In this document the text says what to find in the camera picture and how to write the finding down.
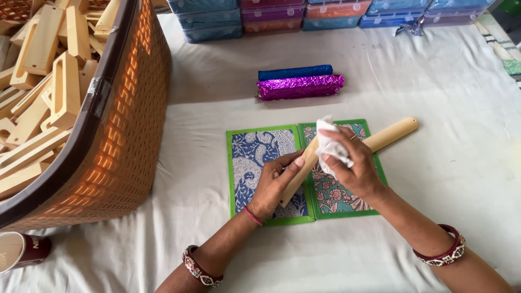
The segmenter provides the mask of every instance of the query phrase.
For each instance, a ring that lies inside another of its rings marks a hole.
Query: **basket rim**
[[[114,32],[110,33],[105,45],[103,55],[106,57],[100,59],[65,147],[33,183],[0,204],[0,228],[26,217],[44,204],[62,188],[85,159],[95,140],[98,126],[102,122],[101,117],[106,109],[125,44],[132,29],[134,15],[141,8],[139,1],[121,0],[114,20]]]

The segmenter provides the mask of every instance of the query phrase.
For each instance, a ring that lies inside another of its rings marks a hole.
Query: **red thread bracelet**
[[[452,244],[452,247],[446,253],[437,255],[435,257],[427,257],[414,249],[413,251],[414,254],[426,264],[433,266],[444,266],[455,262],[463,255],[465,252],[465,238],[463,238],[463,236],[452,226],[443,224],[438,226],[442,227],[443,230],[454,234],[454,244]]]
[[[206,273],[203,268],[201,268],[192,257],[192,253],[199,248],[199,246],[190,245],[183,252],[183,263],[184,266],[187,267],[188,271],[198,279],[201,283],[206,286],[217,287],[222,283],[224,279],[224,275],[220,277],[211,277],[208,273]]]
[[[253,215],[253,214],[248,210],[248,208],[247,208],[246,206],[244,206],[244,207],[242,208],[242,210],[245,211],[246,214],[248,214],[248,216],[250,216],[250,218],[252,218],[252,219],[253,219],[257,224],[259,224],[259,225],[262,227],[262,222],[259,221],[259,219],[257,219],[257,217],[254,216],[254,215]]]

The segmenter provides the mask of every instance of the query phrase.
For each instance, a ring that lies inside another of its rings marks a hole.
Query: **table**
[[[475,26],[299,32],[186,44],[172,52],[169,106],[151,196],[135,212],[32,231],[54,248],[0,276],[9,292],[153,292],[229,217],[226,130],[365,118],[372,133],[407,116],[420,129],[381,150],[389,185],[521,285],[521,91]],[[338,96],[260,102],[257,71],[332,64]],[[213,292],[446,292],[381,217],[259,229]]]

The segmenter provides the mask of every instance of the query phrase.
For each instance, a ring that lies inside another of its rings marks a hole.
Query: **red cup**
[[[51,240],[18,232],[0,235],[0,274],[43,262],[51,251]]]

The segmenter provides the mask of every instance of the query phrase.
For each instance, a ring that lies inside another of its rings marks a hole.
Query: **purple foil wrapped roll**
[[[344,86],[341,75],[319,75],[272,79],[257,83],[257,96],[264,101],[336,95]]]

